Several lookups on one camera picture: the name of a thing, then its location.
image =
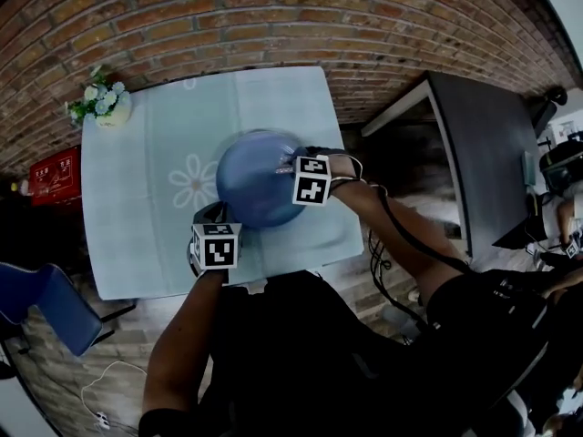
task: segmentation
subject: chair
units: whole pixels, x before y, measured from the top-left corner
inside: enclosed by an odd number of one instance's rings
[[[57,337],[76,356],[114,334],[112,330],[100,335],[105,322],[136,308],[134,304],[99,318],[56,265],[27,270],[0,262],[0,314],[12,324],[20,324],[31,306],[38,307]]]

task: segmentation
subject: desk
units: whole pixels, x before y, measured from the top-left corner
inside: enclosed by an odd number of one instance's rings
[[[429,72],[364,127],[367,137],[429,99],[444,141],[467,253],[485,256],[527,217],[525,151],[538,157],[535,130],[522,97],[459,76]]]
[[[215,172],[240,134],[279,130],[304,145],[343,147],[319,67],[186,79],[132,94],[123,127],[83,128],[81,183],[87,245],[103,300],[183,294],[196,210],[216,200]],[[358,218],[335,198],[291,222],[245,229],[238,284],[358,255]]]

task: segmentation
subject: white flowers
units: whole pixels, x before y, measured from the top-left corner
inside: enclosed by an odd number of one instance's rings
[[[85,89],[85,100],[95,100],[98,93],[99,91],[96,87],[88,86],[87,89]]]
[[[101,99],[95,104],[95,113],[98,115],[105,115],[109,110],[109,106],[106,104],[105,100]]]
[[[124,83],[122,83],[121,81],[117,81],[117,83],[115,83],[111,87],[111,90],[119,96],[122,92],[126,90],[126,87],[124,86]]]
[[[113,91],[107,92],[107,94],[105,94],[105,96],[103,97],[103,102],[108,107],[114,105],[116,103],[116,100],[118,100],[118,95]]]
[[[201,168],[199,156],[189,154],[186,157],[186,173],[181,170],[171,171],[168,180],[182,189],[174,195],[172,203],[175,208],[184,208],[192,200],[194,211],[209,205],[211,199],[218,197],[215,175],[219,162],[212,161]]]
[[[124,91],[118,96],[119,104],[127,104],[129,102],[129,92]]]

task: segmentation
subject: brick wall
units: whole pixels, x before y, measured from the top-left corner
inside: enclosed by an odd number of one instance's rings
[[[0,7],[0,172],[78,144],[63,103],[90,68],[130,89],[184,76],[320,65],[341,124],[426,69],[541,93],[576,68],[513,0],[8,0]]]

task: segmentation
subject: hand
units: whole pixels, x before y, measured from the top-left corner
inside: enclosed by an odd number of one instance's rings
[[[234,222],[230,207],[218,201],[209,204],[194,214],[192,223],[230,223]]]
[[[583,377],[581,377],[581,376],[578,375],[575,378],[575,380],[573,381],[573,388],[576,391],[581,391],[581,389],[583,389]]]
[[[560,237],[560,242],[561,242],[561,248],[562,249],[567,249],[569,247],[569,245],[571,244],[571,237],[569,235],[562,235]]]
[[[328,157],[332,178],[361,178],[363,165],[355,158],[352,158],[348,152],[343,149],[309,146],[300,147],[294,154],[296,157],[307,156],[314,158],[319,155]]]
[[[197,283],[203,281],[203,283],[212,283],[219,285],[229,284],[229,271],[227,269],[209,269],[199,277]]]

